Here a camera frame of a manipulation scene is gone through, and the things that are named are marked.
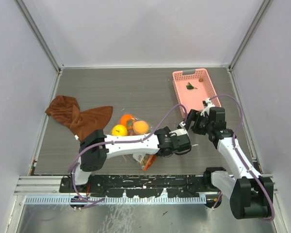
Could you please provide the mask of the brown longan bunch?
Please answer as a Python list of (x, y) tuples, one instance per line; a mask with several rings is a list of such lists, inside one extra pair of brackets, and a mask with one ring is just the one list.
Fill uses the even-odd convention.
[(147, 170), (151, 166), (152, 155), (146, 154), (143, 157), (139, 156), (139, 164), (143, 170)]

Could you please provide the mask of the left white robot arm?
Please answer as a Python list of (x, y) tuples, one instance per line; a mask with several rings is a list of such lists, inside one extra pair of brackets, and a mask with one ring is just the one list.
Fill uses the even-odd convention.
[(70, 187), (76, 192), (87, 188), (92, 172), (102, 169), (105, 161), (116, 156), (132, 154), (138, 162), (148, 155), (169, 157), (183, 155), (192, 149), (186, 129), (171, 131), (168, 127), (134, 136), (105, 135), (96, 130), (80, 142), (77, 158), (68, 169), (72, 179)]

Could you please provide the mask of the red cherry with leaves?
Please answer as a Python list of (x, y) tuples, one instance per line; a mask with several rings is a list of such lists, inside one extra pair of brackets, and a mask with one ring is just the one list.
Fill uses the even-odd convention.
[(127, 121), (128, 136), (133, 136), (134, 135), (133, 124), (134, 124), (133, 120)]

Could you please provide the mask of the clear orange-zip bag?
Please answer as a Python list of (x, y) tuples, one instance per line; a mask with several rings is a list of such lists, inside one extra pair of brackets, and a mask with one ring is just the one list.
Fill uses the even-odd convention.
[[(148, 125), (150, 126), (150, 130), (149, 130), (149, 132), (147, 133), (147, 134), (149, 134), (149, 133), (151, 133), (152, 131), (153, 131), (153, 127), (148, 123)], [(157, 158), (157, 156), (156, 155), (154, 155), (154, 154), (151, 154), (152, 155), (152, 161), (151, 161), (151, 165), (154, 163), (154, 161), (156, 160), (156, 158)], [(137, 162), (139, 162), (139, 156), (141, 156), (141, 157), (143, 157), (144, 155), (133, 155), (133, 158), (137, 161)]]

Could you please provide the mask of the orange persimmon toy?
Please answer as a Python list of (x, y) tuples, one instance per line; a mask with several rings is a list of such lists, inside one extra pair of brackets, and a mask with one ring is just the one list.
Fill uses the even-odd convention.
[(122, 117), (120, 118), (120, 124), (125, 126), (127, 129), (133, 127), (135, 121), (135, 117), (130, 114), (122, 115)]

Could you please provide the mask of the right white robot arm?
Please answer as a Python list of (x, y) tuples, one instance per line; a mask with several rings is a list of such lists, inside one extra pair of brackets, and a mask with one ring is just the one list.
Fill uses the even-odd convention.
[(229, 199), (236, 219), (272, 221), (275, 217), (274, 183), (271, 178), (262, 176), (247, 159), (235, 132), (226, 127), (225, 109), (210, 107), (202, 112), (191, 109), (185, 119), (185, 128), (195, 134), (208, 135), (233, 174), (230, 177), (222, 168), (208, 167), (203, 179), (205, 189), (214, 191), (218, 188)]

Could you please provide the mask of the orange peach toy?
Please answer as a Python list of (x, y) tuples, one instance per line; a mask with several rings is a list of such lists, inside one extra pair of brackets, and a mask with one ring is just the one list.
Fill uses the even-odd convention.
[(147, 134), (150, 130), (150, 126), (147, 122), (139, 120), (133, 123), (133, 131), (136, 135)]

